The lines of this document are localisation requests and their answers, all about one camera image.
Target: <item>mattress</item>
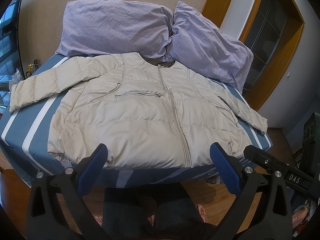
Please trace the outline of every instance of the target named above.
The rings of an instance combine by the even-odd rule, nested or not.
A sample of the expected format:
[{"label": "mattress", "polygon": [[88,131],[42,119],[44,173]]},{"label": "mattress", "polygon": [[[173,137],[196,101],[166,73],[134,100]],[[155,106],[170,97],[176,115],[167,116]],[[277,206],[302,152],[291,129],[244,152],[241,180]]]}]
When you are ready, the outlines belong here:
[{"label": "mattress", "polygon": [[[57,67],[68,59],[70,57],[54,55],[35,74]],[[233,87],[215,80],[211,82],[218,83],[246,103],[241,94]],[[67,167],[76,166],[74,163],[60,162],[47,152],[50,122],[67,92],[68,90],[43,99],[38,103],[16,110],[12,114],[7,109],[0,120],[0,147],[12,167],[28,185],[32,184],[40,170],[52,175],[63,172]],[[262,135],[260,131],[241,119],[239,119],[239,123],[255,147],[266,151],[271,148],[272,143],[267,134]],[[239,161],[243,166],[255,167],[254,163],[245,158],[241,158]],[[204,179],[217,175],[214,164],[195,168],[103,169],[95,184],[102,187],[136,187],[150,183],[174,183],[189,179]]]}]

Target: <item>lavender pillow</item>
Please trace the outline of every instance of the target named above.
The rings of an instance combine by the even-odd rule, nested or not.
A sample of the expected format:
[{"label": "lavender pillow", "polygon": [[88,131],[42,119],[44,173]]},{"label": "lavender pillow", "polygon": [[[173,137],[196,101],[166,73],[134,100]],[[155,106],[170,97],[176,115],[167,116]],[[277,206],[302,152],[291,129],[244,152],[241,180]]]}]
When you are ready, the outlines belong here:
[{"label": "lavender pillow", "polygon": [[173,13],[165,6],[122,0],[68,2],[61,43],[65,56],[139,52],[163,57],[171,42]]},{"label": "lavender pillow", "polygon": [[172,32],[165,60],[177,60],[242,92],[253,60],[252,52],[242,42],[223,34],[200,12],[180,1],[174,12]]}]

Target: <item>blue rubber pad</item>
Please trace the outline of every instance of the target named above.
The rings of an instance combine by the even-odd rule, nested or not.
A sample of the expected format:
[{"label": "blue rubber pad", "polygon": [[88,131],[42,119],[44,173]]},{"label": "blue rubber pad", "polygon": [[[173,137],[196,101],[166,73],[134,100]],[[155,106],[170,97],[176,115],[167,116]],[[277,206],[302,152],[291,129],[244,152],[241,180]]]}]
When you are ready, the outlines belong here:
[{"label": "blue rubber pad", "polygon": [[216,166],[228,191],[239,196],[241,193],[241,180],[236,170],[226,158],[226,155],[227,154],[225,152],[223,153],[216,144],[210,146],[210,158]]},{"label": "blue rubber pad", "polygon": [[108,148],[103,145],[98,149],[87,167],[81,173],[78,179],[77,193],[79,196],[88,195],[98,175],[100,174],[103,165],[108,158]]}]

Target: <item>jacket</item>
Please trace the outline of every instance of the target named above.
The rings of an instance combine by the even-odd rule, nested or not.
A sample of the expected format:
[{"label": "jacket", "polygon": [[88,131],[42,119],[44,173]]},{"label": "jacket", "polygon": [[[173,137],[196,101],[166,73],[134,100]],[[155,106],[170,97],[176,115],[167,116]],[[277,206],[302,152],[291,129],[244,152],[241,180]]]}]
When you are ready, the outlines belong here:
[{"label": "jacket", "polygon": [[79,163],[100,144],[106,167],[211,164],[210,145],[243,156],[250,139],[236,115],[267,132],[267,119],[179,62],[155,66],[140,54],[73,57],[12,87],[10,112],[71,89],[50,124],[48,152]]}]

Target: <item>jacket's left sleeve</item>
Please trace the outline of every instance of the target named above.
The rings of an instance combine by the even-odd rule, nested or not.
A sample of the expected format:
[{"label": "jacket's left sleeve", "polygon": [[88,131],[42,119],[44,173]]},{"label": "jacket's left sleeve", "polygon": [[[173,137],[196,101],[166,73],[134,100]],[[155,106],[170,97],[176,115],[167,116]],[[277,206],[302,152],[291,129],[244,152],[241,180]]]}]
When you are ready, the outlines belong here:
[{"label": "jacket's left sleeve", "polygon": [[266,118],[262,117],[220,85],[212,82],[210,83],[210,87],[214,90],[214,93],[229,106],[235,115],[260,130],[262,134],[267,132],[268,120]]},{"label": "jacket's left sleeve", "polygon": [[73,57],[57,68],[31,76],[12,86],[10,112],[36,103],[43,98],[61,93],[65,89],[105,74],[107,70],[99,60]]}]

